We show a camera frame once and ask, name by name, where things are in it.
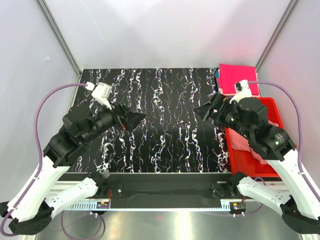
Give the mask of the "salmon pink t shirt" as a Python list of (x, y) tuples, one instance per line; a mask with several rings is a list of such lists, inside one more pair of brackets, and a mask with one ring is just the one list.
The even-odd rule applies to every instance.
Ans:
[(264, 160), (259, 154), (253, 151), (249, 146), (248, 140), (243, 136), (235, 132), (233, 129), (229, 129), (229, 136), (231, 140), (231, 147), (234, 150), (250, 152), (252, 157), (259, 161), (262, 165), (267, 165), (267, 161)]

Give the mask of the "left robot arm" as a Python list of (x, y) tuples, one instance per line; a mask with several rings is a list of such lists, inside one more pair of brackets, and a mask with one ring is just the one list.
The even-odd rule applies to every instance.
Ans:
[(146, 114), (125, 104), (102, 106), (93, 114), (86, 106), (72, 107), (62, 118), (63, 125), (44, 150), (33, 176), (17, 196), (0, 204), (0, 215), (11, 219), (9, 236), (36, 235), (60, 212), (85, 198), (103, 198), (108, 193), (108, 172), (91, 171), (78, 184), (60, 192), (48, 192), (82, 156), (87, 146), (110, 128), (132, 132)]

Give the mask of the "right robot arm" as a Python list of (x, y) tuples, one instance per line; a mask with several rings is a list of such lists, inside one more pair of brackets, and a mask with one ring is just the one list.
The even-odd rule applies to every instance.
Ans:
[(300, 234), (319, 234), (320, 202), (299, 169), (296, 145), (289, 134), (269, 123), (268, 108), (255, 97), (231, 98), (215, 93), (194, 113), (204, 122), (211, 120), (219, 128), (229, 128), (244, 137), (249, 147), (277, 172), (289, 193), (282, 194), (237, 172), (227, 183), (228, 195), (252, 198), (278, 213), (283, 221)]

